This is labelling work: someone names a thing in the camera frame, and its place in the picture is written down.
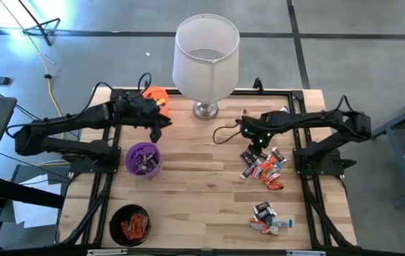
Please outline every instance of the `black bowl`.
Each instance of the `black bowl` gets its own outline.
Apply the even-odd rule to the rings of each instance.
[[[126,235],[122,231],[121,223],[123,221],[127,221],[128,225],[130,224],[131,217],[136,214],[141,213],[149,218],[148,226],[147,226],[147,234],[140,239],[132,239],[128,240]],[[109,222],[109,232],[110,237],[116,242],[118,245],[126,246],[126,247],[133,247],[142,244],[150,234],[150,217],[148,216],[147,211],[138,205],[126,205],[118,209]]]

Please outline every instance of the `white paper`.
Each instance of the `white paper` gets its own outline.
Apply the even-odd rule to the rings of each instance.
[[[47,186],[48,185],[48,181],[46,181],[48,179],[47,174],[44,175],[40,175],[37,177],[34,177],[32,179],[29,179],[27,181],[22,182],[21,184],[25,184],[25,183],[34,183],[34,182],[39,182],[42,181],[40,183],[36,183],[36,184],[30,184],[30,185],[25,185],[28,187],[33,187],[33,186]],[[16,219],[16,224],[22,223],[25,221],[25,217],[26,215],[23,214],[23,204],[22,202],[19,201],[12,201],[12,206],[14,207],[14,216]]]
[[[59,195],[61,192],[61,184],[48,185],[46,187],[38,189]],[[37,210],[34,209],[34,211],[39,212],[39,214],[35,217],[25,219],[25,224],[23,225],[24,228],[40,227],[44,225],[55,225],[57,223],[58,218],[57,208],[47,206],[38,206],[38,207],[39,209]]]

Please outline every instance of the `lamp base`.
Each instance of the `lamp base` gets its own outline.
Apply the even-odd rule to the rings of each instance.
[[[206,104],[195,102],[193,105],[193,113],[200,120],[210,120],[218,114],[218,104]]]

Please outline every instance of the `wooden table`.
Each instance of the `wooden table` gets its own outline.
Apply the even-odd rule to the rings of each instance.
[[[321,90],[303,92],[307,112],[325,109]],[[100,88],[92,104],[107,101],[109,96],[107,88]],[[149,237],[139,247],[309,249],[302,187],[295,174],[291,154],[295,147],[292,132],[276,135],[270,143],[270,147],[277,146],[288,159],[280,178],[285,188],[280,191],[271,191],[260,181],[240,178],[246,165],[239,155],[250,143],[248,139],[239,135],[226,144],[215,145],[212,142],[215,128],[234,124],[243,107],[252,116],[259,117],[262,112],[279,110],[288,105],[287,98],[230,96],[220,101],[216,119],[201,121],[192,113],[191,100],[181,95],[169,97],[169,116],[173,125],[162,130],[163,135],[157,143],[164,162],[162,171],[152,180],[128,174],[124,163],[125,154],[131,146],[149,141],[149,130],[122,128],[121,166],[112,182],[102,246],[118,247],[110,237],[108,222],[118,208],[136,203],[147,210],[152,224]],[[217,140],[237,131],[222,129]],[[315,141],[330,134],[330,128],[311,129]],[[81,141],[89,142],[101,139],[101,136],[102,130],[84,129]],[[355,244],[342,184],[331,176],[321,176],[320,179],[327,214],[344,236]],[[85,214],[92,183],[92,174],[81,174],[70,185],[59,225],[61,240],[70,234]],[[279,218],[293,219],[294,226],[281,228],[279,236],[263,235],[248,224],[253,206],[266,200],[272,202]],[[93,220],[90,241],[95,236],[98,215]],[[315,222],[322,241],[320,219],[316,217]]]

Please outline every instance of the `concrete floor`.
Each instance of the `concrete floor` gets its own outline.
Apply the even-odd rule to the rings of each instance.
[[[33,25],[17,1],[5,2],[24,26]],[[286,0],[24,2],[40,21],[60,17],[58,28],[67,30],[176,31],[191,15],[214,13],[229,18],[241,32],[291,32]],[[405,34],[404,0],[294,0],[294,5],[301,33]],[[17,27],[1,4],[0,27]],[[54,117],[40,60],[27,37],[13,31],[0,36],[0,75],[14,80],[0,86],[0,93],[17,97],[39,117]],[[33,39],[56,62],[48,67],[64,112],[78,112],[98,81],[134,86],[148,71],[154,85],[173,86],[173,38],[59,36],[51,47],[42,38]],[[372,118],[373,128],[405,110],[405,40],[302,39],[302,46],[310,87],[323,90],[328,108],[347,95],[353,108]],[[260,77],[268,88],[302,88],[293,39],[242,38],[240,54],[239,87],[250,87]],[[11,124],[23,122],[28,117],[16,112]],[[393,207],[405,190],[388,141],[380,137],[341,151],[358,163],[347,170],[346,184],[359,245],[405,252],[405,208]],[[8,137],[2,139],[0,152],[31,163],[58,158],[17,156]],[[15,165],[0,156],[0,177],[9,177]]]

